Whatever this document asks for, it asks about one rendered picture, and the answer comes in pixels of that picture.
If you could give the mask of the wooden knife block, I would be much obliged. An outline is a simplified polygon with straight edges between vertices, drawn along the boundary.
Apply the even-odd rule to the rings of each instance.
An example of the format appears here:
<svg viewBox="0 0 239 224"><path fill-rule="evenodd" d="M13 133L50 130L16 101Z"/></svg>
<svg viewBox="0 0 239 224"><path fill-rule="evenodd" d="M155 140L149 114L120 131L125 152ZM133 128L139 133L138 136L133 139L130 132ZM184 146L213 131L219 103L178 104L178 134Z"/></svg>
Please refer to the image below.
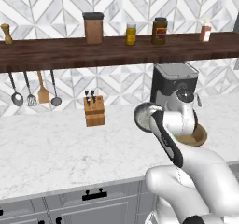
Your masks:
<svg viewBox="0 0 239 224"><path fill-rule="evenodd" d="M105 124L104 99L102 95L95 95L94 90L85 90L84 111L87 127Z"/></svg>

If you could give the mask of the hanging wooden spatula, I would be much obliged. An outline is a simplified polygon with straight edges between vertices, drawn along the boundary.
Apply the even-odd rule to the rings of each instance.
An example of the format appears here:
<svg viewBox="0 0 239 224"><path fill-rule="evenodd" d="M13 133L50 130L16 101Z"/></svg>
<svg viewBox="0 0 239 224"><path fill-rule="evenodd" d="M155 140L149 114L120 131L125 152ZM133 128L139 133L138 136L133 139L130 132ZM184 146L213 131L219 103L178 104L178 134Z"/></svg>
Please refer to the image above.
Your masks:
<svg viewBox="0 0 239 224"><path fill-rule="evenodd" d="M38 91L38 99L40 104L48 103L49 102L49 91L43 85L43 79L41 76L41 72L37 72L38 80L40 84L40 89Z"/></svg>

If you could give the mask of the grey cupboard door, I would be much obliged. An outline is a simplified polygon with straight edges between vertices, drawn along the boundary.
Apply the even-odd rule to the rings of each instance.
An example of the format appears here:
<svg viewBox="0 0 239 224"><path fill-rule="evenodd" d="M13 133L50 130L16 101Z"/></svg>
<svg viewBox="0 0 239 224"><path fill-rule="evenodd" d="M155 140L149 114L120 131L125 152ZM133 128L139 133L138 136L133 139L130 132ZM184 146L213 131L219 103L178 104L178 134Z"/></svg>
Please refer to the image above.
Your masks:
<svg viewBox="0 0 239 224"><path fill-rule="evenodd" d="M45 224L49 224L49 219L46 213L4 218L0 220L0 224L38 224L39 220L44 220Z"/></svg>
<svg viewBox="0 0 239 224"><path fill-rule="evenodd" d="M50 211L53 224L61 217L61 224L134 224L136 199L106 203L95 207L70 207Z"/></svg>

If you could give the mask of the brown canister with black lid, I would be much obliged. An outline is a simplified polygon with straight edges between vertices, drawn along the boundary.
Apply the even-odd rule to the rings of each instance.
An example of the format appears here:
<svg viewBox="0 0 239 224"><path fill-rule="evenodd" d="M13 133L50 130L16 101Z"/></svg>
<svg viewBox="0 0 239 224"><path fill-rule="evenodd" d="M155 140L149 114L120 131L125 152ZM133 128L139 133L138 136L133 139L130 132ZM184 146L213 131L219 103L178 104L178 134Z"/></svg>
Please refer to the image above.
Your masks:
<svg viewBox="0 0 239 224"><path fill-rule="evenodd" d="M100 45L103 43L103 19L102 12L83 12L85 38L88 45Z"/></svg>

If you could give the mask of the hanging metal spoon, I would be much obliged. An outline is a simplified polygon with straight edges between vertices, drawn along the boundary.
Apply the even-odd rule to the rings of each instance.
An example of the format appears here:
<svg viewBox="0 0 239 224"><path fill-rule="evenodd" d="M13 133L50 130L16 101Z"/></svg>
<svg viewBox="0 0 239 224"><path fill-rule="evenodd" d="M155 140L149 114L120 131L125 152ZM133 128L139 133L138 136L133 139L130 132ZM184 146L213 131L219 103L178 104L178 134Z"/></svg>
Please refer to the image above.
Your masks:
<svg viewBox="0 0 239 224"><path fill-rule="evenodd" d="M55 84L55 78L54 78L54 74L53 71L50 71L50 75L51 75L51 80L52 80L52 84ZM62 99L58 96L55 95L54 98L51 99L51 104L54 106L59 106L62 103Z"/></svg>

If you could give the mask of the wooden pepper grinder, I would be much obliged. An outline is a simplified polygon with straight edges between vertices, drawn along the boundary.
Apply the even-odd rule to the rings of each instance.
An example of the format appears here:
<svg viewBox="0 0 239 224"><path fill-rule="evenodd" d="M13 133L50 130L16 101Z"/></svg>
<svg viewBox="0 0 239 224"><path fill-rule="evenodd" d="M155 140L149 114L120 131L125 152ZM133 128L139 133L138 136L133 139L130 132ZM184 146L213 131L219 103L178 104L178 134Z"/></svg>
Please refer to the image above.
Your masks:
<svg viewBox="0 0 239 224"><path fill-rule="evenodd" d="M9 32L9 25L6 24L6 23L3 23L1 25L1 29L3 30L4 34L5 34L5 42L7 45L10 45L13 43L13 40L12 40L12 37L10 35L10 32Z"/></svg>

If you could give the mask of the dark wooden wall shelf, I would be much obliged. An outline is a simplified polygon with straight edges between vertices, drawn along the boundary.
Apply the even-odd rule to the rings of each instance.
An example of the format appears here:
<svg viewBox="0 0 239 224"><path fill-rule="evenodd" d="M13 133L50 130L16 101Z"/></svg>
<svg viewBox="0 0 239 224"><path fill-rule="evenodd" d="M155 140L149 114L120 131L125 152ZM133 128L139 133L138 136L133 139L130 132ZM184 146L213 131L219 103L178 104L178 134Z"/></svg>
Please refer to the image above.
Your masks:
<svg viewBox="0 0 239 224"><path fill-rule="evenodd" d="M139 63L179 63L239 57L239 34L213 33L208 42L197 34L173 34L164 45L140 35L127 46L123 36L107 36L91 46L83 38L0 41L0 73L99 67Z"/></svg>

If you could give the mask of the hanging metal ladle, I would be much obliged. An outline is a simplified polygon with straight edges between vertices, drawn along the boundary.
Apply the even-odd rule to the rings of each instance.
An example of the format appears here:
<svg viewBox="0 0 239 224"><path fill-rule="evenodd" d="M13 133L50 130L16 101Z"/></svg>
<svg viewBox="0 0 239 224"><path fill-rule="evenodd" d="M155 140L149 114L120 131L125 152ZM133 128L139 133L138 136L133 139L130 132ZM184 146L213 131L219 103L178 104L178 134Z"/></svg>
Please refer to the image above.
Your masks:
<svg viewBox="0 0 239 224"><path fill-rule="evenodd" d="M15 83L14 83L12 73L9 72L8 75L9 75L9 78L10 78L10 81L11 81L12 88L14 90L14 93L11 95L11 100L12 100L14 105L22 106L23 105L23 96L16 91L16 86L15 86Z"/></svg>

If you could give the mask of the black and silver coffee machine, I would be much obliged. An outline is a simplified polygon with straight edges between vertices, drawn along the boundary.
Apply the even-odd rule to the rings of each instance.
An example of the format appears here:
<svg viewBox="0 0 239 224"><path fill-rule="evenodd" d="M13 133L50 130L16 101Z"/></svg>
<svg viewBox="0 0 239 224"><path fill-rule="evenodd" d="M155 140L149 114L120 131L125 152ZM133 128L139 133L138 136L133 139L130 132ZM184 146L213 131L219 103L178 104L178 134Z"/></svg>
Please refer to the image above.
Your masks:
<svg viewBox="0 0 239 224"><path fill-rule="evenodd" d="M199 72L189 63L154 64L150 102L163 106L170 95L180 89L195 92Z"/></svg>

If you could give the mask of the red and white bottle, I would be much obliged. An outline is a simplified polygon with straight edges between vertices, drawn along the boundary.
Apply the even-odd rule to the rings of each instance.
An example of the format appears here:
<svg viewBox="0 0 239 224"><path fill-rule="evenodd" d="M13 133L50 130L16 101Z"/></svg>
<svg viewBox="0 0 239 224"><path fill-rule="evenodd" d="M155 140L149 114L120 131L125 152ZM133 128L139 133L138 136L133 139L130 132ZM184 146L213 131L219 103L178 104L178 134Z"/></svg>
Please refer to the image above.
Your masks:
<svg viewBox="0 0 239 224"><path fill-rule="evenodd" d="M205 19L200 33L200 40L202 42L208 42L210 39L210 35L211 35L211 20Z"/></svg>

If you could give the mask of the yellow spice jar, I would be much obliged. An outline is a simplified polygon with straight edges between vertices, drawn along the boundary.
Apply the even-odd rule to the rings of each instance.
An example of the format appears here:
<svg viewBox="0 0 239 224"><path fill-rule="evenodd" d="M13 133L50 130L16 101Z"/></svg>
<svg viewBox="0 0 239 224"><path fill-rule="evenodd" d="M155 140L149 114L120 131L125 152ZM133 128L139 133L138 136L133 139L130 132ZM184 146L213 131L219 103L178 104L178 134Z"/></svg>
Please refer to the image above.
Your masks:
<svg viewBox="0 0 239 224"><path fill-rule="evenodd" d="M136 24L128 23L126 28L126 45L133 46L136 41Z"/></svg>

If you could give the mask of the grey drawer front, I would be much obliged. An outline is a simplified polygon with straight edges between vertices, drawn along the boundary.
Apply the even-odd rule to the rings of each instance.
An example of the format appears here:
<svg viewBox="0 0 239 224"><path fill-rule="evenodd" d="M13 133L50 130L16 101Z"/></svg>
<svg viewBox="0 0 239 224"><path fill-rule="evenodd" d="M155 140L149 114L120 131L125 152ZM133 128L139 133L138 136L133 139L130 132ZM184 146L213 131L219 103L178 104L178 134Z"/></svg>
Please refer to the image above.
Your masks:
<svg viewBox="0 0 239 224"><path fill-rule="evenodd" d="M0 209L4 211L3 215L0 217L16 217L25 214L32 214L35 211L30 200L3 203L0 204Z"/></svg>
<svg viewBox="0 0 239 224"><path fill-rule="evenodd" d="M68 192L60 195L62 206L70 206L74 204L84 204L89 202L100 202L104 200L110 200L114 198L127 197L135 195L138 192L138 182L130 182L124 184L117 184L112 186L100 187L103 191L107 192L107 196L101 199L83 201L82 196L85 195L85 191L90 193L98 192L99 188L85 189L81 191Z"/></svg>

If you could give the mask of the brown jar with red label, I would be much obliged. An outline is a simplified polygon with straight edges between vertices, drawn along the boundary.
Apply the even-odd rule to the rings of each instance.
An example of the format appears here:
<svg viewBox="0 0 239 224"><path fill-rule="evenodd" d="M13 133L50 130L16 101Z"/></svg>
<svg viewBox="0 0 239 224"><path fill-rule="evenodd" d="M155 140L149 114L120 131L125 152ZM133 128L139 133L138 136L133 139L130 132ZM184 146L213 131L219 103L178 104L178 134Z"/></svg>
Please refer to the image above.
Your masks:
<svg viewBox="0 0 239 224"><path fill-rule="evenodd" d="M152 27L151 42L154 45L164 45L166 41L167 19L156 17Z"/></svg>

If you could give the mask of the wooden bowl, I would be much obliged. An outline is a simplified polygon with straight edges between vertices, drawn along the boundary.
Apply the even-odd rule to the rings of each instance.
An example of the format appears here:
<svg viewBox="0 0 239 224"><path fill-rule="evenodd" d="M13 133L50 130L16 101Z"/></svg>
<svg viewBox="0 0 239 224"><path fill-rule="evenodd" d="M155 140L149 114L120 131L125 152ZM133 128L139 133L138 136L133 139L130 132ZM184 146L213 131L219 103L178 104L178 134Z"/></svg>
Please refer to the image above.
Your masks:
<svg viewBox="0 0 239 224"><path fill-rule="evenodd" d="M200 147L202 146L207 139L207 132L201 124L192 126L185 130L182 134L176 135L175 140L181 144L191 146L191 147Z"/></svg>

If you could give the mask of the hanging metal slotted turner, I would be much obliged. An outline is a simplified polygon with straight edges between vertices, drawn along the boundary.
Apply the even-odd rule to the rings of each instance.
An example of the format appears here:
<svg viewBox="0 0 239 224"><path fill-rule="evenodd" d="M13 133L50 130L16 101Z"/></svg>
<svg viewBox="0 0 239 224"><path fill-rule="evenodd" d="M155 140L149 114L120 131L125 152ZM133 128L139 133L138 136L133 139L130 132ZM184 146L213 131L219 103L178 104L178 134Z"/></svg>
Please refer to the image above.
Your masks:
<svg viewBox="0 0 239 224"><path fill-rule="evenodd" d="M29 83L29 80L28 80L27 73L23 72L23 74L24 74L24 79L25 79L25 82L26 82L26 86L28 88L28 91L30 92L31 89L30 89L30 83ZM36 106L37 105L36 97L34 95L32 95L31 93L29 93L29 95L27 96L27 103L28 103L29 106Z"/></svg>

